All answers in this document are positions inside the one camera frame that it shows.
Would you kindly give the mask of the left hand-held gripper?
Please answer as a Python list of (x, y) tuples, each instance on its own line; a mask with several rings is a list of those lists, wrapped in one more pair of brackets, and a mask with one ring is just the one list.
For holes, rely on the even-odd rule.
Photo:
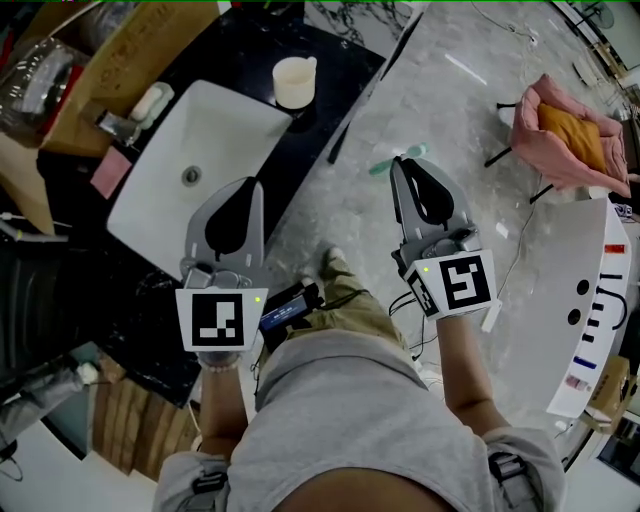
[(217, 190), (192, 215), (175, 291), (184, 350), (253, 347), (268, 296), (264, 191), (253, 177)]

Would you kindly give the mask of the green toothbrush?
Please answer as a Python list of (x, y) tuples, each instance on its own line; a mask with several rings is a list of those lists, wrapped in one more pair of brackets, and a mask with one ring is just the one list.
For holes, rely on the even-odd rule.
[(417, 145), (412, 145), (409, 148), (407, 148), (404, 151), (401, 151), (399, 153), (397, 153), (396, 155), (394, 155), (393, 157), (391, 157), (390, 159), (381, 161), (377, 164), (375, 164), (373, 167), (371, 167), (369, 169), (369, 174), (371, 176), (378, 176), (381, 175), (383, 173), (389, 172), (393, 161), (396, 157), (401, 157), (401, 158), (422, 158), (423, 156), (425, 156), (427, 154), (427, 152), (429, 151), (428, 145), (426, 143), (420, 143)]

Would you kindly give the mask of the white cup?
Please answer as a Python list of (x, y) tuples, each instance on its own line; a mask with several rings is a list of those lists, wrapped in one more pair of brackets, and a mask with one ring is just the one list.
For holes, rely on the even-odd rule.
[(308, 106), (315, 97), (315, 57), (287, 57), (272, 70), (274, 98), (281, 107), (298, 110)]

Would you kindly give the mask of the person's right forearm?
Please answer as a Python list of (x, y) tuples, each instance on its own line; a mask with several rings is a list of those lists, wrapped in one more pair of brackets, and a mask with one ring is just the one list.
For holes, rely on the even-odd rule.
[(472, 326), (465, 316), (436, 321), (445, 403), (477, 436), (509, 427), (498, 411)]

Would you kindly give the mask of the white sink basin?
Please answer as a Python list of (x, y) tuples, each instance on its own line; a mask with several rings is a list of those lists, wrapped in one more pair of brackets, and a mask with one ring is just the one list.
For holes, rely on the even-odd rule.
[(191, 217), (219, 189), (257, 175), (291, 122), (272, 105), (193, 82), (129, 172), (108, 231), (180, 279)]

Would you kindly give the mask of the person's khaki trousers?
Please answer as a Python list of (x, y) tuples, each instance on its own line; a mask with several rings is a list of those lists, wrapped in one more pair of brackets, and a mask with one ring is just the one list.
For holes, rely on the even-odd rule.
[(321, 274), (327, 307), (310, 314), (303, 328), (291, 330), (274, 352), (263, 348), (259, 362), (274, 355), (282, 365), (349, 357), (409, 366), (403, 336), (347, 262), (323, 265)]

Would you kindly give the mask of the white power adapter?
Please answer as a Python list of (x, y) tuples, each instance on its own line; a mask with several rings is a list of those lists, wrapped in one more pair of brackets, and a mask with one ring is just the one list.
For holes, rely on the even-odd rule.
[(490, 333), (496, 323), (498, 315), (501, 312), (503, 303), (501, 300), (496, 299), (491, 306), (487, 309), (484, 319), (481, 323), (481, 330), (485, 333)]

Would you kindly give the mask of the pink chair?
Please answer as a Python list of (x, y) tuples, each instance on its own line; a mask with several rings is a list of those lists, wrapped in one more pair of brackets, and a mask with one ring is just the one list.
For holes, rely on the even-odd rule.
[[(589, 168), (555, 134), (539, 128), (538, 106), (541, 103), (598, 126), (605, 157), (605, 173)], [(597, 186), (623, 198), (631, 196), (622, 124), (573, 98), (550, 75), (543, 74), (529, 85), (518, 102), (498, 103), (496, 109), (511, 109), (513, 120), (508, 147), (487, 160), (487, 167), (513, 152), (538, 171), (551, 188), (562, 190)]]

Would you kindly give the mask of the chrome faucet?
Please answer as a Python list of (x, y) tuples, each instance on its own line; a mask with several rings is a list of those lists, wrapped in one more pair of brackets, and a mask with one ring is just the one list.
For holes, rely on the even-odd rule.
[(97, 116), (94, 126), (127, 147), (132, 146), (142, 132), (139, 123), (117, 116), (108, 110), (104, 110)]

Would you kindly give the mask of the white marble slab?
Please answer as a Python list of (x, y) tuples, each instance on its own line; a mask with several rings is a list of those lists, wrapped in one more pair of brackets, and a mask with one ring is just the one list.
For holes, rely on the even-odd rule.
[(429, 1), (305, 0), (304, 23), (390, 58)]

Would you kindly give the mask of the black suitcase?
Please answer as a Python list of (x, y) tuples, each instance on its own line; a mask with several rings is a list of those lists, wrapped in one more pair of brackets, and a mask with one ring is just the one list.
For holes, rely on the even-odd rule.
[(0, 390), (94, 339), (98, 259), (58, 242), (0, 242)]

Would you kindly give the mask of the wooden pallet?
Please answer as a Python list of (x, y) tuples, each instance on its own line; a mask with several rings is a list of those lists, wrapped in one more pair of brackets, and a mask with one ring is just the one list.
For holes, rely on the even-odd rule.
[(198, 419), (198, 408), (179, 408), (129, 379), (101, 383), (91, 448), (123, 474), (137, 471), (156, 481), (169, 456), (192, 448)]

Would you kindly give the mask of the person's grey shirt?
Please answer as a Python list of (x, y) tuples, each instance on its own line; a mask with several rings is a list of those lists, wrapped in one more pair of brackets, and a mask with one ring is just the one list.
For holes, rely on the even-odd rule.
[(547, 434), (477, 436), (409, 366), (358, 358), (278, 364), (272, 355), (230, 461), (163, 464), (153, 512), (272, 512), (332, 470), (367, 469), (434, 492), (456, 512), (561, 512), (566, 482)]

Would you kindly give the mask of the clear plastic container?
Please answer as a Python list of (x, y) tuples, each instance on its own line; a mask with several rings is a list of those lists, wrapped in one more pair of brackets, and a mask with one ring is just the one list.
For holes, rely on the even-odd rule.
[(57, 38), (30, 39), (0, 71), (0, 131), (35, 144), (89, 57)]

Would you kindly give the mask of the small cardboard box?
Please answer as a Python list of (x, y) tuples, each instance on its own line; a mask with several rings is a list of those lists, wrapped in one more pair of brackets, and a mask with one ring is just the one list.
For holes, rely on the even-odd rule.
[(596, 433), (613, 433), (636, 394), (637, 381), (627, 358), (610, 356), (580, 419)]

